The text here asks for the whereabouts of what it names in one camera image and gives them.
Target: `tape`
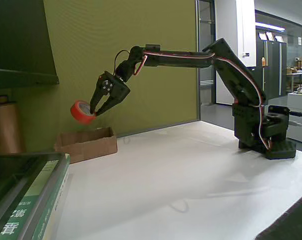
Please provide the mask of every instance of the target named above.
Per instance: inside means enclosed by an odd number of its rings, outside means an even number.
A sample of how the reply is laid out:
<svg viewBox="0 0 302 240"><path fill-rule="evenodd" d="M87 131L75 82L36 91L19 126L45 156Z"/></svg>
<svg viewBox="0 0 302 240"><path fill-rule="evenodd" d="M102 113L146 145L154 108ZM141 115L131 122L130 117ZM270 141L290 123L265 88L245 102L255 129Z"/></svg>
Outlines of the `tape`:
<svg viewBox="0 0 302 240"><path fill-rule="evenodd" d="M90 124L96 118L95 114L90 113L90 105L79 100L71 107L71 114L77 121L85 125Z"/></svg>

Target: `gray floor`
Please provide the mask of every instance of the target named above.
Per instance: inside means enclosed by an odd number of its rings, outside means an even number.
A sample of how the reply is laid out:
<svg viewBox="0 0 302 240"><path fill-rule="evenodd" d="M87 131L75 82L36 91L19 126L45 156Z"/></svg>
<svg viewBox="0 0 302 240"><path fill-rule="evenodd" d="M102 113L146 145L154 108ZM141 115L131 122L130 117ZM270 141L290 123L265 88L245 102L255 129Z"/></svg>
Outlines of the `gray floor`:
<svg viewBox="0 0 302 240"><path fill-rule="evenodd" d="M287 96L269 100L269 105L287 105ZM201 107L201 120L226 129L234 130L234 118L232 116L232 107L228 105L214 104ZM295 141L297 149L302 151L302 142Z"/></svg>

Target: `green wall panel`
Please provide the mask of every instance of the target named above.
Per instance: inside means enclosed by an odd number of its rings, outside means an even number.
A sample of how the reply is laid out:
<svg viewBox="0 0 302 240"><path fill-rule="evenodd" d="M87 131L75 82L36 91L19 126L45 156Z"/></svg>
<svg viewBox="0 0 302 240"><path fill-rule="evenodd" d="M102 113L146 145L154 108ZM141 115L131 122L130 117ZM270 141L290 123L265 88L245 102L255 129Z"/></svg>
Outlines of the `green wall panel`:
<svg viewBox="0 0 302 240"><path fill-rule="evenodd" d="M196 119L196 70L173 67L144 67L129 80L122 104L90 126L70 114L75 100L90 101L97 77L113 71L119 50L151 43L195 51L195 1L44 0L44 6L60 85L12 91L28 151L52 148L60 132L111 126L125 134Z"/></svg>

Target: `copper foil roll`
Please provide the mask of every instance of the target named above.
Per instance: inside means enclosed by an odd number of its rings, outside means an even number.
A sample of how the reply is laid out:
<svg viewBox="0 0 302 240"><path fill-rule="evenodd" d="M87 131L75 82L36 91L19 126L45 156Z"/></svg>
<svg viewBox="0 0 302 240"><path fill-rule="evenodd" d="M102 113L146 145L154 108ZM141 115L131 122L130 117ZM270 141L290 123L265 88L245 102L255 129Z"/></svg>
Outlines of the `copper foil roll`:
<svg viewBox="0 0 302 240"><path fill-rule="evenodd" d="M25 144L14 103L0 104L0 154L25 152Z"/></svg>

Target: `dark gray cabinet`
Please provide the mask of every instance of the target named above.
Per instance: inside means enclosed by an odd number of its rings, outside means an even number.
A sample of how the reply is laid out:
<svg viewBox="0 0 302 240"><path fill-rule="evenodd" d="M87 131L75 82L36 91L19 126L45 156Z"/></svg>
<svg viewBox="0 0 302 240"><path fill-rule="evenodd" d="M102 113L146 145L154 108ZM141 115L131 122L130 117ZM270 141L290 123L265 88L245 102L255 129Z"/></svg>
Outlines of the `dark gray cabinet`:
<svg viewBox="0 0 302 240"><path fill-rule="evenodd" d="M286 95L286 43L256 39L256 67L252 71L267 99Z"/></svg>

